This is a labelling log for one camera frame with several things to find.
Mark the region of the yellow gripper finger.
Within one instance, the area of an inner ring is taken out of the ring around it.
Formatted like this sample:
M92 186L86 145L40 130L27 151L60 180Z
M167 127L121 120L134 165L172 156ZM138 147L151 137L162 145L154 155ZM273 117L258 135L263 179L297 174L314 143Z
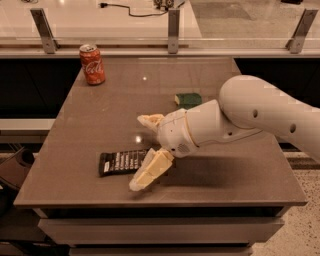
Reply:
M174 156L163 148L158 151L150 149L130 181L129 188L132 191L145 189L172 166L173 160Z
M164 116L162 114L140 115L137 117L137 120L144 127L150 129L154 133L158 131L158 126L163 119Z

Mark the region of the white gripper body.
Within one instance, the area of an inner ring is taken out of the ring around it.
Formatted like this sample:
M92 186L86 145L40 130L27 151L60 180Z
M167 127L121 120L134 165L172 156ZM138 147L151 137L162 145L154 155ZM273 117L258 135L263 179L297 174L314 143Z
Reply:
M177 158L186 157L198 150L189 133L185 109L169 113L160 121L157 140L164 149Z

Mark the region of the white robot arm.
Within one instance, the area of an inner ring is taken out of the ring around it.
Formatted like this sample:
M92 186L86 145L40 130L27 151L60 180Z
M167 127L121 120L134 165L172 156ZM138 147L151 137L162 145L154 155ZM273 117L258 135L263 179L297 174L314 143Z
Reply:
M161 148L148 151L129 183L133 191L148 187L176 158L206 145L235 142L262 131L320 160L320 109L250 75L227 80L216 100L167 115L140 115L137 120L156 134Z

